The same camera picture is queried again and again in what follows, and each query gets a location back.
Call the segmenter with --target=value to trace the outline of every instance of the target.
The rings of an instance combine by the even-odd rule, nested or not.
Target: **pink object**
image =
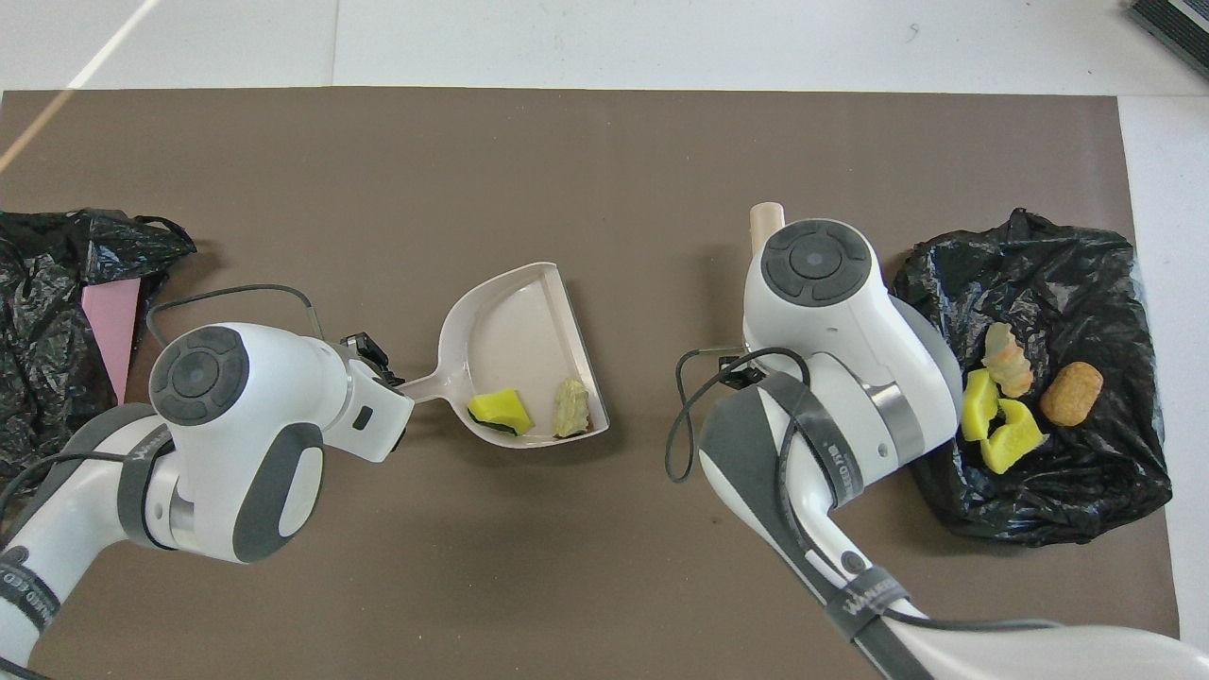
[[[126,402],[126,379],[131,370],[134,345],[134,315],[139,306],[141,281],[114,281],[86,286],[81,298],[83,313],[92,325],[92,334],[100,347],[109,382],[117,394],[117,403]]]

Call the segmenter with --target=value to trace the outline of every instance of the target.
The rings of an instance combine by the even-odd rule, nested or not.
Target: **black plastic bag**
[[[168,266],[195,252],[161,218],[0,212],[0,485],[117,403],[83,287],[141,278],[141,318]]]
[[[990,472],[977,443],[959,436],[912,471],[951,531],[1028,546],[1086,543],[1145,517],[1172,497],[1133,247],[1110,231],[1057,226],[1012,212],[983,234],[959,231],[916,246],[893,282],[948,340],[962,375],[982,368],[994,322],[1012,325],[1032,362],[1020,397],[1048,439],[1005,474]],[[1041,394],[1064,365],[1104,375],[1088,419],[1049,423]]]

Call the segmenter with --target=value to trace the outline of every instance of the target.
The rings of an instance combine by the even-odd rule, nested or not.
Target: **brown mat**
[[[0,149],[50,100],[4,96]],[[71,678],[875,678],[781,560],[663,446],[676,358],[740,339],[747,209],[915,242],[1025,206],[1132,235],[1116,103],[1082,97],[258,90],[83,92],[0,175],[0,209],[179,221],[169,299],[280,282],[397,373],[436,357],[458,296],[559,263],[614,428],[523,453],[441,403],[375,466],[329,456],[310,526],[237,566],[121,544],[34,656]],[[268,294],[164,315],[302,332]],[[143,351],[132,399],[145,399]],[[704,378],[701,365],[690,380]],[[1088,546],[950,536],[908,474],[839,513],[944,618],[1176,634],[1158,513]]]

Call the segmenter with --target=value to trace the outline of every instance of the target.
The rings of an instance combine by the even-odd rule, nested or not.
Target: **dustpan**
[[[588,388],[590,426],[554,436],[555,394],[567,378]],[[521,436],[478,423],[467,409],[475,394],[516,390],[533,427]],[[550,446],[608,430],[608,414],[554,263],[533,263],[480,283],[445,317],[432,375],[397,387],[416,403],[445,399],[480,438],[510,449]]]

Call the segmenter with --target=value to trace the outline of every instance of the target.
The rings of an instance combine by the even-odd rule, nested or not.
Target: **white floor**
[[[89,88],[442,85],[1121,97],[1159,357],[1172,564],[1209,650],[1209,81],[1117,0],[151,0]],[[0,93],[66,87],[141,0],[0,0]]]

